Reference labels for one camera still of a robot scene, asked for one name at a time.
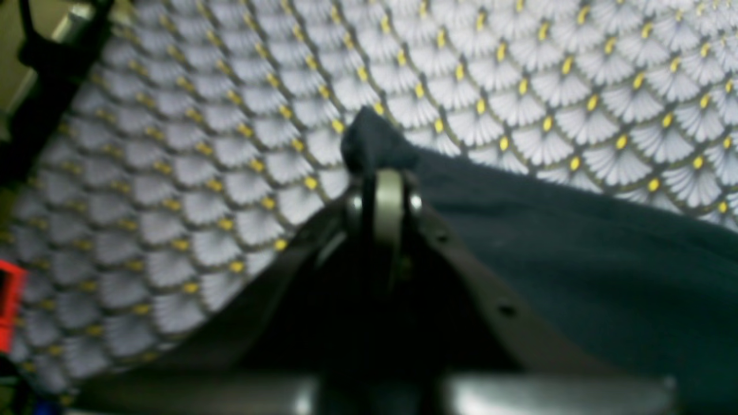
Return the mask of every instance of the dark navy fabric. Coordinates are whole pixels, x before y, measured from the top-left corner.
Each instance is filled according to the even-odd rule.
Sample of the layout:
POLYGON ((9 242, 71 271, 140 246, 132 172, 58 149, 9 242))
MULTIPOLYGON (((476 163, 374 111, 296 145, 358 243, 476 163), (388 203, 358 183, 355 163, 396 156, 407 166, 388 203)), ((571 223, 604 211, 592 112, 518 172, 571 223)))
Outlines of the dark navy fabric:
POLYGON ((738 414, 738 235, 414 148, 368 109, 342 150, 354 173, 412 171, 477 258, 582 348, 674 376, 690 414, 738 414))

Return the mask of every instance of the fan pattern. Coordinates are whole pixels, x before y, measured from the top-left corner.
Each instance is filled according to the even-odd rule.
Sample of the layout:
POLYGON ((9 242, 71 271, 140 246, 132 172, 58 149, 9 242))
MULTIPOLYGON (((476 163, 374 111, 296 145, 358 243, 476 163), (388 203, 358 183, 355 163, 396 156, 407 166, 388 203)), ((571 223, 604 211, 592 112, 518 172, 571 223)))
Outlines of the fan pattern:
POLYGON ((347 187, 371 106, 414 145, 738 230, 738 4, 142 0, 20 196, 13 361, 57 394, 156 358, 347 187))

